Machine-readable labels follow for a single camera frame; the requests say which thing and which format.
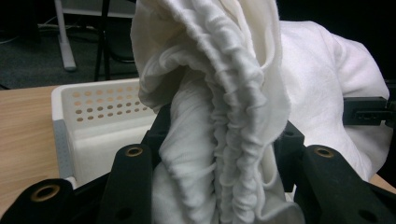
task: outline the wrinkled fabric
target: wrinkled fabric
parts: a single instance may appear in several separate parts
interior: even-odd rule
[[[275,1],[137,1],[131,38],[141,102],[172,103],[155,223],[304,223],[273,151],[288,119],[364,179],[384,162],[387,129],[359,148],[368,132],[341,121],[343,96],[389,96],[369,52],[313,22],[279,21]]]
[[[344,97],[389,98],[375,60],[361,43],[333,35],[313,23],[281,22],[281,74],[290,98],[289,120],[304,144],[339,151],[368,181],[384,164],[392,129],[343,126]]]

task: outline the white towel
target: white towel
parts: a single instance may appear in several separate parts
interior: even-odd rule
[[[304,223],[272,149],[288,119],[306,145],[340,150],[365,179],[384,162],[388,142],[378,143],[389,136],[361,150],[360,129],[345,131],[339,116],[343,95],[388,97],[370,54],[314,23],[279,22],[275,1],[137,1],[131,38],[140,100],[156,111],[172,102],[154,171],[156,223]],[[350,81],[356,71],[377,91]]]
[[[304,134],[306,146],[338,150],[368,181],[386,160],[392,129],[384,124],[344,127],[343,98],[389,98],[375,60],[361,43],[333,35],[312,21],[282,21],[281,30],[289,120]]]

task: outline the white plastic basket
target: white plastic basket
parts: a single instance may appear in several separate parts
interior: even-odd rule
[[[156,118],[140,103],[139,81],[122,79],[56,88],[51,95],[60,178],[75,188],[108,173],[116,152],[140,143]]]

